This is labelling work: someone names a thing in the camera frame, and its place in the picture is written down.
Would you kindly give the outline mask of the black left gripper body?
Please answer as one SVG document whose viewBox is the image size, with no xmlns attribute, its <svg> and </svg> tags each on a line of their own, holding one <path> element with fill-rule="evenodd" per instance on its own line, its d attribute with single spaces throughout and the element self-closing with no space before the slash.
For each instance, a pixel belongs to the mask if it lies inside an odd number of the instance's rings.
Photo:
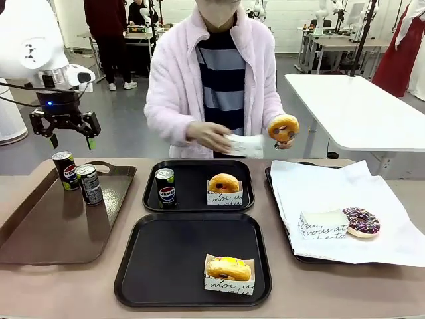
<svg viewBox="0 0 425 319">
<path fill-rule="evenodd" d="M 36 92 L 39 108 L 35 112 L 37 116 L 44 118 L 50 123 L 58 124 L 57 128 L 83 125 L 82 113 L 79 110 L 80 98 L 73 90 L 38 91 Z"/>
</svg>

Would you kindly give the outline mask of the person's right hand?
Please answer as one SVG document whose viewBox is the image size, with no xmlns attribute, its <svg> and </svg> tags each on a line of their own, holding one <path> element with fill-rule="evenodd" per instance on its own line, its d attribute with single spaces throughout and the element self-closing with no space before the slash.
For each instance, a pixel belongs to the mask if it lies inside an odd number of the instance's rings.
<svg viewBox="0 0 425 319">
<path fill-rule="evenodd" d="M 226 137 L 232 133 L 227 127 L 212 122 L 191 122 L 187 126 L 186 136 L 189 141 L 222 154 L 231 149 L 230 140 Z"/>
</svg>

